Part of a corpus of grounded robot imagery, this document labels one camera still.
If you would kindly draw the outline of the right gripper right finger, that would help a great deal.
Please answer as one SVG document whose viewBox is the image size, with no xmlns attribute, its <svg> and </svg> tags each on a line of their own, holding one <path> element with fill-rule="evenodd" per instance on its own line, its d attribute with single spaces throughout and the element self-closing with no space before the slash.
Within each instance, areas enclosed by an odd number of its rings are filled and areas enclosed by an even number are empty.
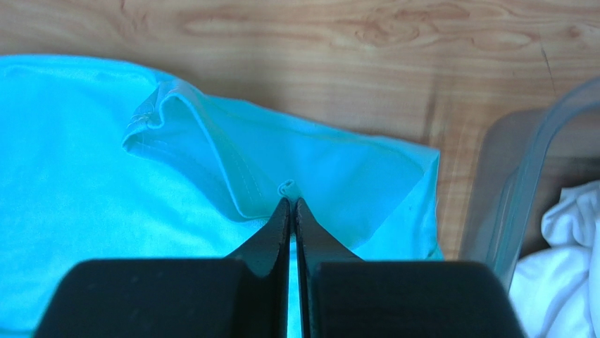
<svg viewBox="0 0 600 338">
<path fill-rule="evenodd" d="M 522 337 L 500 281 L 460 261 L 365 261 L 295 207 L 304 337 Z"/>
</svg>

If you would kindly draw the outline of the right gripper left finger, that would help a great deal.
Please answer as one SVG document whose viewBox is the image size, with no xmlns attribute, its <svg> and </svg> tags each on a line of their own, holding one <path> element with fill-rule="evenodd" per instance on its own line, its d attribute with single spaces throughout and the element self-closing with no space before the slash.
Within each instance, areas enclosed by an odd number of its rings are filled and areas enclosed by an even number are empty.
<svg viewBox="0 0 600 338">
<path fill-rule="evenodd" d="M 290 204 L 222 258 L 112 259 L 61 280 L 36 337 L 285 337 Z"/>
</svg>

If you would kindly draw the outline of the mint green t shirt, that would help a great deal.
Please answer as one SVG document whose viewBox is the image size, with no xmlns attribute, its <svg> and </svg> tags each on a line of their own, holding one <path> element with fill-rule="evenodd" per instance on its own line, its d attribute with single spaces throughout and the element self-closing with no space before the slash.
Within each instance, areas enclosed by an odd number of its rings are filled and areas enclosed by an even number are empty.
<svg viewBox="0 0 600 338">
<path fill-rule="evenodd" d="M 91 258 L 220 257 L 281 198 L 365 260 L 440 260 L 438 150 L 203 94 L 121 61 L 1 58 L 1 336 Z"/>
</svg>

